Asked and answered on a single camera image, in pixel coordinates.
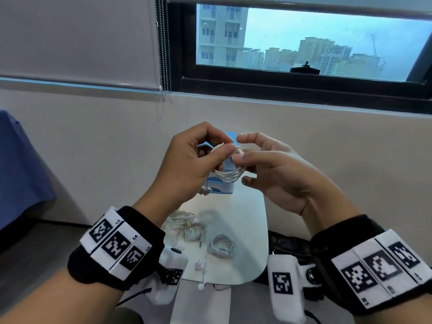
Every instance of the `gray floor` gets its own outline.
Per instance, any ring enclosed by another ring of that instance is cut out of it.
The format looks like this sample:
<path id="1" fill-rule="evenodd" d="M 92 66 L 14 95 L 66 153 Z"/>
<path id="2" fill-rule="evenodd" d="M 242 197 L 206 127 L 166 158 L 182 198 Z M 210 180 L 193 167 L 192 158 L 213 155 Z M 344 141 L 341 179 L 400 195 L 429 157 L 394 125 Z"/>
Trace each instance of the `gray floor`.
<path id="1" fill-rule="evenodd" d="M 37 224 L 18 243 L 0 255 L 0 314 L 38 287 L 59 268 L 66 265 L 69 253 L 78 245 L 85 229 Z M 138 292 L 134 286 L 124 297 Z M 173 303 L 152 306 L 140 295 L 122 306 L 136 310 L 146 324 L 169 324 Z M 352 324 L 352 316 L 329 300 L 306 301 L 323 324 Z M 267 286 L 247 283 L 232 288 L 230 323 L 277 324 Z M 315 321 L 308 318 L 307 324 Z"/>

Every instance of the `wrist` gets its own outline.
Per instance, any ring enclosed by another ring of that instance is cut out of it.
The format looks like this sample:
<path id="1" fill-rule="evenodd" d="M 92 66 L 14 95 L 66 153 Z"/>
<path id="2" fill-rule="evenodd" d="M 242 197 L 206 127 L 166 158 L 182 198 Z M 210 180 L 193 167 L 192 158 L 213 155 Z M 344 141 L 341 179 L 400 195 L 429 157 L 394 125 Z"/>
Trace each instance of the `wrist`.
<path id="1" fill-rule="evenodd" d="M 161 227 L 165 219 L 181 206 L 168 198 L 163 191 L 151 186 L 132 207 L 156 226 Z"/>
<path id="2" fill-rule="evenodd" d="M 339 187 L 328 178 L 306 198 L 302 218 L 312 236 L 348 218 L 360 215 Z"/>

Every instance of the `window frame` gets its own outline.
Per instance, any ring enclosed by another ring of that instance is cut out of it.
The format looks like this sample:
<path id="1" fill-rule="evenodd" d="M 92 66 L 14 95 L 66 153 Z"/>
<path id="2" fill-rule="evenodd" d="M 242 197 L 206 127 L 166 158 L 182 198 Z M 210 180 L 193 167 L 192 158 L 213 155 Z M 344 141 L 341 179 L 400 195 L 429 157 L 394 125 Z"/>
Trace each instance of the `window frame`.
<path id="1" fill-rule="evenodd" d="M 432 114 L 432 34 L 409 75 L 421 82 L 198 65 L 197 5 L 168 5 L 174 92 Z"/>

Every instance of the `window blind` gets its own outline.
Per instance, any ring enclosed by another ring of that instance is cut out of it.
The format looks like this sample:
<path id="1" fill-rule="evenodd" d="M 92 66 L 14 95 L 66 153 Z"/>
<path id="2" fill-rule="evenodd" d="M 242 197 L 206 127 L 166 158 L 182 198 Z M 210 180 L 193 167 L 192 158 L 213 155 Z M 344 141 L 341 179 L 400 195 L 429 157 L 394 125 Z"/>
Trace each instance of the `window blind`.
<path id="1" fill-rule="evenodd" d="M 154 0 L 0 0 L 0 76 L 159 90 Z"/>
<path id="2" fill-rule="evenodd" d="M 431 0 L 169 0 L 251 8 L 432 19 Z"/>

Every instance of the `hand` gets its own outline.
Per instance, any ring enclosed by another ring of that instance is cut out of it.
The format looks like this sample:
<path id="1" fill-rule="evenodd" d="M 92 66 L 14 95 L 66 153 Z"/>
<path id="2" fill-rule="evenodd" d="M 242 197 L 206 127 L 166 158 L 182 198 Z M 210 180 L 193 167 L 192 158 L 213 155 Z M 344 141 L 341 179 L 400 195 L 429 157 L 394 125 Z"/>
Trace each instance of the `hand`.
<path id="1" fill-rule="evenodd" d="M 244 155 L 232 156 L 236 165 L 256 173 L 256 178 L 243 177 L 242 183 L 260 190 L 279 207 L 302 215 L 312 234 L 359 214 L 329 178 L 287 144 L 262 133 L 240 134 L 237 142 L 261 147 L 261 151 L 245 150 Z"/>
<path id="2" fill-rule="evenodd" d="M 212 146 L 226 143 L 211 152 Z M 134 205 L 147 218 L 161 226 L 166 217 L 201 189 L 208 173 L 235 152 L 232 139 L 209 123 L 201 123 L 175 135 L 165 153 L 156 179 Z"/>

